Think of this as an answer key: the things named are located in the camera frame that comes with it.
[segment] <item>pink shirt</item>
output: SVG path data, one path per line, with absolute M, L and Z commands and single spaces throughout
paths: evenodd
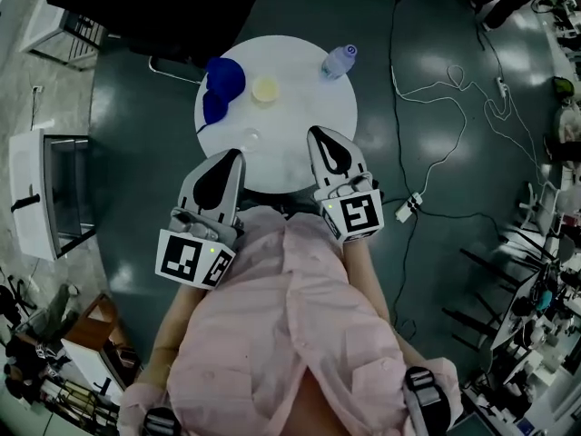
M 309 367 L 353 435 L 413 435 L 403 397 L 406 365 L 390 326 L 349 285 L 325 222 L 271 208 L 241 213 L 246 234 L 228 279 L 193 312 L 167 392 L 134 384 L 122 399 L 122 436 L 171 404 L 191 435 L 278 435 Z M 426 361 L 455 420 L 455 366 Z

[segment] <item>floor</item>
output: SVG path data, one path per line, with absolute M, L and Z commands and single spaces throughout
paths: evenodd
M 36 0 L 22 0 L 19 17 L 22 21 L 16 45 L 25 30 Z M 52 49 L 66 49 L 67 41 L 57 39 Z M 77 308 L 83 308 L 107 289 L 103 264 L 96 238 L 83 243 L 57 262 L 50 263 L 22 255 L 15 239 L 14 220 L 10 214 L 10 187 L 8 178 L 8 139 L 30 130 L 32 117 L 32 86 L 42 85 L 37 96 L 34 124 L 54 120 L 49 131 L 54 134 L 87 134 L 93 85 L 93 71 L 77 73 L 48 63 L 28 54 L 17 53 L 17 46 L 0 71 L 0 268 L 16 279 L 25 280 L 28 294 L 40 308 L 47 305 L 58 287 L 72 283 L 79 287 L 81 296 Z M 0 318 L 0 332 L 6 339 L 4 317 Z
M 392 9 L 393 0 L 258 0 L 240 37 L 294 35 L 326 50 L 346 43 L 357 45 L 358 62 L 350 73 L 359 108 L 355 142 L 386 199 L 406 196 L 398 166 L 389 81 Z M 466 0 L 402 0 L 395 24 L 393 66 L 402 92 L 447 81 L 447 67 L 459 64 L 464 67 L 466 84 L 476 81 L 498 100 L 497 60 L 491 50 L 481 49 Z M 527 8 L 489 37 L 542 164 L 542 134 L 552 124 L 557 109 L 550 85 L 553 66 L 547 38 Z M 94 73 L 93 101 L 92 72 L 78 74 L 25 55 L 13 55 L 2 73 L 3 81 L 11 82 L 0 86 L 0 124 L 9 125 L 4 126 L 0 156 L 6 159 L 10 135 L 30 126 L 28 74 L 32 84 L 43 84 L 46 89 L 37 121 L 54 118 L 56 132 L 86 133 L 92 107 L 90 134 L 95 147 L 91 177 L 99 224 L 97 239 L 126 329 L 138 352 L 146 357 L 175 291 L 172 283 L 153 274 L 157 232 L 167 224 L 182 178 L 203 159 L 193 131 L 196 87 L 152 74 L 144 57 L 129 54 L 115 44 L 109 46 L 111 49 L 100 55 Z M 461 94 L 440 86 L 417 98 L 447 95 L 458 99 L 467 113 L 468 125 L 455 153 L 431 174 L 422 208 L 453 216 L 482 212 L 498 222 L 512 221 L 521 184 L 536 182 L 534 165 L 514 144 L 493 134 L 483 115 L 484 97 L 474 88 Z M 402 160 L 409 187 L 416 192 L 424 183 L 429 164 L 456 142 L 462 116 L 450 101 L 420 105 L 398 100 L 398 113 Z M 531 151 L 527 132 L 514 114 L 505 123 L 495 121 L 495 127 Z M 0 173 L 5 183 L 0 189 L 4 217 L 0 224 L 7 230 L 0 231 L 0 263 L 9 273 L 26 278 L 36 260 L 20 254 L 11 236 L 14 228 L 7 210 L 6 166 Z M 458 251 L 463 247 L 490 257 L 497 247 L 494 227 L 478 216 L 450 220 L 425 214 L 417 225 L 413 219 L 401 224 L 393 217 L 398 205 L 384 207 L 386 227 L 370 241 L 389 307 L 393 314 L 393 303 L 403 282 L 404 254 L 409 252 L 407 282 L 398 306 L 402 335 L 411 338 L 411 343 L 428 357 L 449 357 L 461 376 L 466 376 L 478 357 L 455 342 L 450 333 L 473 342 L 477 337 L 453 323 L 441 308 L 460 308 L 486 318 L 486 312 L 481 312 L 469 297 L 472 292 L 485 292 L 498 308 L 507 301 L 497 283 Z M 80 283 L 84 292 L 96 292 L 105 287 L 104 280 L 99 251 L 92 239 L 67 259 L 54 264 L 39 262 L 34 282 L 41 292 L 32 294 L 49 298 L 60 282 Z

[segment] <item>sleeve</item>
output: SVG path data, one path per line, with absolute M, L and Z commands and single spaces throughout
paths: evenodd
M 456 366 L 448 359 L 427 360 L 418 366 L 427 368 L 434 373 L 442 391 L 448 396 L 451 412 L 450 424 L 454 423 L 464 411 Z
M 135 383 L 121 398 L 117 429 L 121 436 L 141 436 L 145 415 L 150 409 L 169 405 L 167 392 L 151 384 Z

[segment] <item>bottle cap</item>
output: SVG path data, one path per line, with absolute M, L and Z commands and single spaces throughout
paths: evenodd
M 357 47 L 355 45 L 345 45 L 343 47 L 343 54 L 349 58 L 355 58 L 357 54 Z

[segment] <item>white cable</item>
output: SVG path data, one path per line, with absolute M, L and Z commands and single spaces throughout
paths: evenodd
M 452 73 L 450 72 L 452 68 L 456 68 L 460 71 L 461 73 L 461 77 L 459 82 L 456 81 L 456 79 L 454 79 L 454 77 L 452 76 Z M 515 102 L 512 98 L 512 94 L 510 92 L 510 89 L 507 86 L 507 95 L 504 97 L 504 108 L 502 109 L 502 111 L 497 107 L 497 105 L 494 103 L 494 101 L 487 95 L 487 93 L 474 81 L 470 82 L 468 85 L 466 85 L 465 87 L 462 87 L 462 84 L 464 83 L 464 68 L 462 68 L 462 66 L 459 66 L 457 64 L 453 64 L 451 66 L 449 66 L 446 70 L 447 75 L 448 75 L 448 79 L 450 80 L 450 83 L 446 83 L 443 81 L 436 81 L 433 84 L 427 85 L 425 87 L 420 87 L 419 89 L 414 89 L 412 91 L 409 91 L 407 93 L 402 94 L 399 89 L 398 89 L 398 84 L 397 84 L 397 80 L 396 80 L 396 76 L 393 70 L 393 66 L 391 66 L 391 77 L 393 79 L 393 85 L 395 87 L 396 93 L 398 94 L 399 97 L 401 97 L 403 100 L 406 100 L 407 102 L 415 102 L 418 104 L 432 104 L 434 102 L 438 102 L 440 100 L 451 100 L 452 102 L 454 102 L 454 104 L 456 104 L 456 106 L 458 107 L 458 109 L 460 110 L 460 112 L 462 113 L 462 116 L 464 118 L 464 124 L 462 126 L 462 130 L 460 131 L 460 134 L 458 136 L 458 140 L 456 141 L 456 144 L 454 145 L 454 147 L 444 156 L 444 158 L 442 158 L 441 160 L 438 160 L 437 162 L 434 162 L 433 164 L 430 165 L 430 167 L 428 168 L 428 171 L 426 173 L 426 179 L 424 181 L 424 186 L 422 188 L 422 191 L 420 193 L 420 195 L 423 195 L 427 189 L 428 189 L 428 179 L 429 179 L 429 175 L 432 171 L 433 168 L 435 168 L 436 166 L 438 166 L 439 164 L 443 164 L 444 162 L 446 162 L 446 160 L 454 153 L 454 151 L 458 148 L 459 144 L 460 144 L 460 140 L 462 139 L 462 135 L 464 134 L 464 131 L 466 130 L 466 126 L 468 124 L 468 119 L 466 117 L 466 114 L 464 113 L 464 110 L 462 109 L 462 107 L 460 106 L 460 104 L 458 103 L 458 101 L 456 101 L 456 99 L 446 96 L 446 97 L 438 97 L 432 100 L 418 100 L 418 99 L 413 99 L 413 98 L 409 98 L 409 95 L 411 94 L 416 94 L 418 92 L 430 89 L 432 87 L 435 87 L 437 85 L 445 85 L 446 87 L 451 87 L 453 89 L 456 89 L 460 92 L 464 92 L 466 91 L 468 88 L 470 88 L 472 85 L 474 85 L 485 97 L 485 102 L 483 105 L 483 111 L 484 111 L 484 116 L 487 119 L 488 125 L 490 126 L 490 129 L 492 129 L 492 131 L 495 134 L 501 135 L 502 137 L 508 139 L 509 141 L 511 141 L 513 144 L 515 144 L 518 148 L 520 148 L 529 158 L 529 160 L 531 162 L 533 162 L 533 164 L 535 164 L 535 171 L 537 173 L 537 180 L 539 185 L 543 185 L 541 183 L 541 178 L 539 177 L 539 166 L 537 163 L 537 154 L 535 152 L 535 146 L 534 146 L 534 142 L 533 142 L 533 137 L 530 133 L 530 131 L 528 130 L 528 128 L 525 126 L 525 123 L 523 122 L 522 118 L 520 117 L 520 114 L 518 113 L 518 109 L 517 106 L 515 105 Z M 501 133 L 500 131 L 498 131 L 497 129 L 495 129 L 494 125 L 492 124 L 492 122 L 490 121 L 490 118 L 488 117 L 488 113 L 487 113 L 487 105 L 490 106 L 490 111 L 492 112 L 492 114 L 495 116 L 495 118 L 497 118 L 498 120 L 505 122 L 510 115 L 512 115 L 512 110 L 514 108 L 515 113 L 517 114 L 517 118 L 518 121 L 522 124 L 522 126 L 525 128 L 525 130 L 528 133 L 528 137 L 530 138 L 530 142 L 531 142 L 531 146 L 533 149 L 533 156 L 530 155 L 529 152 L 527 152 L 527 150 L 525 149 L 525 147 L 523 147 L 521 144 L 519 144 L 515 139 L 513 139 L 512 137 Z

